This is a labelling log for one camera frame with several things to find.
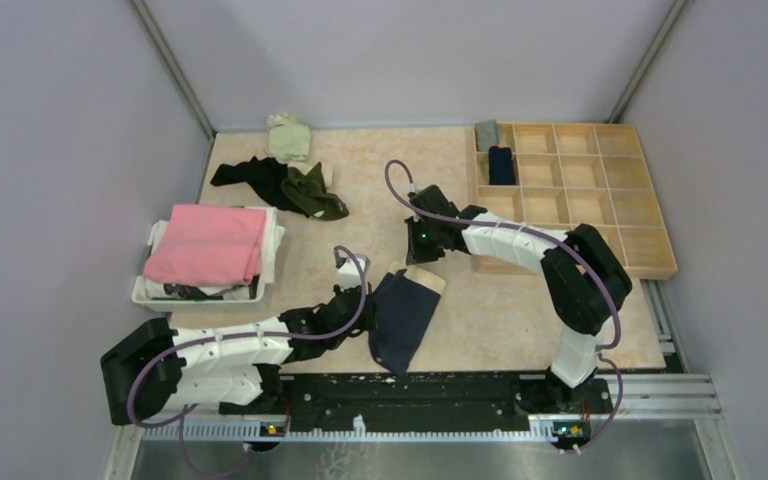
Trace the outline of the navy underwear cream waistband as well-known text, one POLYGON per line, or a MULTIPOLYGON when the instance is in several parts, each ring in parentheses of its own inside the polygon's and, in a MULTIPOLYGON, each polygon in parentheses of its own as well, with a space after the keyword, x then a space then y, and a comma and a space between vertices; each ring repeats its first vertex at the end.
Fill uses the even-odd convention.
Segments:
POLYGON ((397 377, 407 375, 445 287, 442 277, 416 265, 391 265, 372 294, 376 328, 368 346, 377 365, 397 377))

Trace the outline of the navy orange underwear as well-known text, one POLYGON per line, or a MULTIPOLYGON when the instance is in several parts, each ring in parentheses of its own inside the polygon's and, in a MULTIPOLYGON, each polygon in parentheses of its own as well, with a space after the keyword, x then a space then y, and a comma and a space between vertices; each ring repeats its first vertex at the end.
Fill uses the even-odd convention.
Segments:
POLYGON ((517 184, 514 155, 509 147, 494 145, 489 148, 488 182, 495 186, 517 184))

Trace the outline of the grey underwear white waistband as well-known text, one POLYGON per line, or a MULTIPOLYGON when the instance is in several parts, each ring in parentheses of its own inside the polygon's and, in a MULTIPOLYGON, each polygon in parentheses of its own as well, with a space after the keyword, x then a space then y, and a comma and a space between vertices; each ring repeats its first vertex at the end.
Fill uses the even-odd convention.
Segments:
POLYGON ((474 134, 478 152, 488 152, 491 148, 500 145, 500 127, 495 119, 475 123, 474 134))

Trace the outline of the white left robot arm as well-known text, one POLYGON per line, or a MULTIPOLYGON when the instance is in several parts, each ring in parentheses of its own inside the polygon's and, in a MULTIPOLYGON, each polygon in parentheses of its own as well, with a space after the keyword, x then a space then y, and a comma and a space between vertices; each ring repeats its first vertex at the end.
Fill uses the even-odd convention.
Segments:
POLYGON ((287 310, 259 322, 174 328, 145 321, 100 359, 109 416, 121 426, 161 426, 198 407, 268 413, 279 404, 279 370, 317 359, 376 328, 377 308, 361 287, 335 288, 326 304, 287 310))

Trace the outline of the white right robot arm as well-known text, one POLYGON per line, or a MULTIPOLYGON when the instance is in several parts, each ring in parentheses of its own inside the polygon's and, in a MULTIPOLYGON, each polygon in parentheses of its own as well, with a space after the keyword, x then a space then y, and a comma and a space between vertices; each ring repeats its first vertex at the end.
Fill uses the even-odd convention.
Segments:
POLYGON ((433 262, 446 251, 488 257, 539 274, 546 282, 555 313, 563 324, 560 344, 546 385, 549 404, 572 412, 587 397, 585 383, 596 371, 606 321, 616 322, 632 291, 630 276, 592 225, 571 231, 544 229, 500 217, 484 207, 458 209, 431 185, 405 198, 413 263, 433 262))

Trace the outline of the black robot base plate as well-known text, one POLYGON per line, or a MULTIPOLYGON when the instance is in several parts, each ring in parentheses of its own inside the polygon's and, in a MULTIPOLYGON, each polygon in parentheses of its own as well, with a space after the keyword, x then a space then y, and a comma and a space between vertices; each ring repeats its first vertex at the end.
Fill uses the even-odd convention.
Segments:
POLYGON ((525 431, 530 416, 608 414, 614 402, 604 379, 567 390, 546 372, 294 374, 248 406, 223 402, 223 416, 289 419, 293 433, 343 432, 362 418, 372 433, 525 431))

